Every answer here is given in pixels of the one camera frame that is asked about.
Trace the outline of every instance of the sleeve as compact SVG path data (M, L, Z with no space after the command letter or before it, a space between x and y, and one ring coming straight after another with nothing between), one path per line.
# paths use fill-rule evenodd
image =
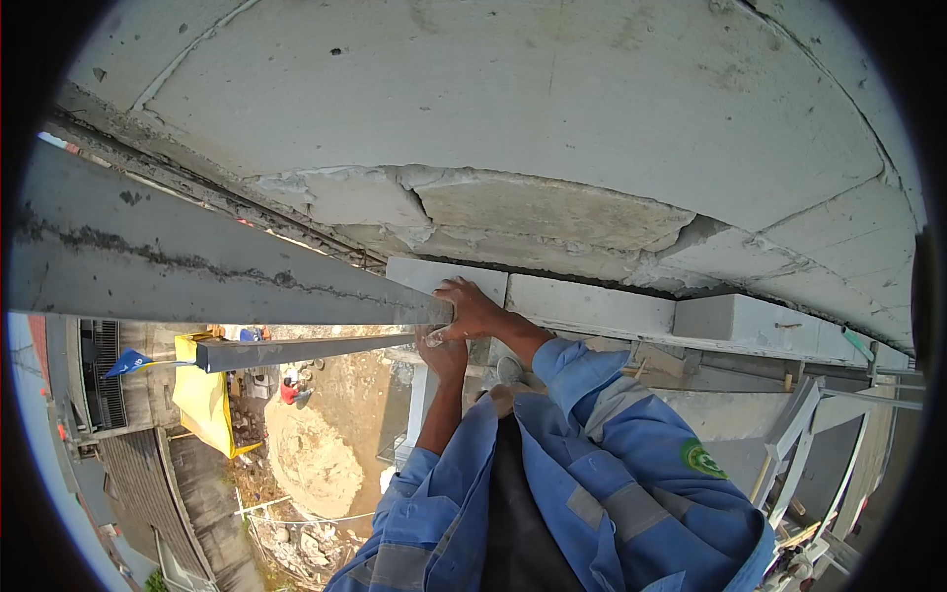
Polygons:
M629 357L627 351L590 351L582 342L557 338L536 351L532 365L566 417L643 486L720 510L753 510L684 420L637 380L621 375Z
M375 556L378 554L382 532L392 505L414 495L439 460L440 456L430 450L415 448L411 451L404 467L391 477L388 489L375 507L375 515L371 517L371 536L351 560L335 572L326 584L327 591L361 592L370 588Z
M384 522L387 520L392 504L399 499L414 495L421 482L431 473L439 460L440 456L430 450L415 448L411 451L401 471L391 477L388 489L375 508L375 515L371 517L372 531L380 532L384 529Z

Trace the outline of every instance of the worker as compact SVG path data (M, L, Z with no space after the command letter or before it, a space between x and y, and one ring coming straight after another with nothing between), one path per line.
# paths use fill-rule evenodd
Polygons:
M327 590L752 590L775 537L686 423L590 351L464 278L451 325L417 340L438 388L373 533ZM547 385L502 384L461 419L466 339L495 337Z
M284 378L283 384L279 386L279 398L287 405L299 402L305 404L312 394L313 390L311 388L299 392L299 382L294 381L289 376Z

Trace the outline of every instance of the hand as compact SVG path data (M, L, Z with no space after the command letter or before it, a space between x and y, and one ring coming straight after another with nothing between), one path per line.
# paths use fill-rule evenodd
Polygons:
M454 322L428 336L427 344L431 347L445 341L493 336L507 314L484 296L475 283L460 276L442 281L434 297L454 304Z
M431 329L430 325L415 327L415 343L420 359L424 360L442 383L459 381L462 385L467 373L467 342L448 341L431 347L426 339Z

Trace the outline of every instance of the yellow tarp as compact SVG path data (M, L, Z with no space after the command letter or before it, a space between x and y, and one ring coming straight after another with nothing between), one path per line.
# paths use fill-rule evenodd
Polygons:
M193 360L197 343L207 339L209 332L177 335L174 353L178 360ZM181 408L181 425L205 444L233 458L260 446L262 442L237 448L230 426L230 403L227 401L227 379L223 372L208 374L196 366L180 366L174 370L174 394L171 400Z

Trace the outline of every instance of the person in red shirt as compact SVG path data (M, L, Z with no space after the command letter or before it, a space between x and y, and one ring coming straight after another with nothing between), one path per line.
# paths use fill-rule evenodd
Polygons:
M279 386L279 398L287 405L302 402L305 404L313 394L313 390L308 388L299 392L299 386L293 382L293 379L287 376L283 379L283 384Z

